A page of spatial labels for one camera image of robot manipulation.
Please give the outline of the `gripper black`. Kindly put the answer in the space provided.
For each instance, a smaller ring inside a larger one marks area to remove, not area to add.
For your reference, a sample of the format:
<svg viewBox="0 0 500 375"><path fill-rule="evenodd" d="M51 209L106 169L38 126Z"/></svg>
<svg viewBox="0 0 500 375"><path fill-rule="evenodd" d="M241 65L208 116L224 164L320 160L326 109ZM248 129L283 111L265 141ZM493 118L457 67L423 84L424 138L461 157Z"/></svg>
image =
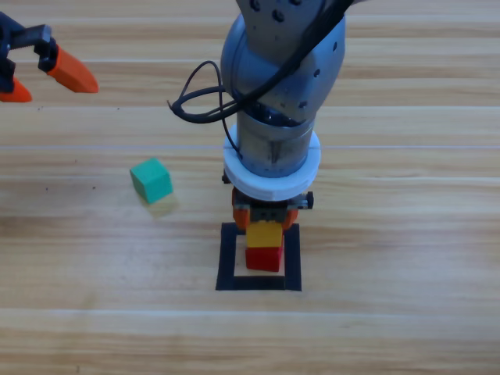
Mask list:
<svg viewBox="0 0 500 375"><path fill-rule="evenodd" d="M57 44L49 25L24 27L1 12L1 53L30 46L39 56L38 69L59 84L76 93L98 93L99 86L93 73ZM1 55L1 101L31 102L31 93L15 77L15 70L16 64L7 55Z"/></svg>
<svg viewBox="0 0 500 375"><path fill-rule="evenodd" d="M245 232L250 223L276 222L288 230L296 221L298 211L312 209L314 195L311 191L278 202L268 202L251 198L237 188L232 190L233 218L237 228Z"/></svg>

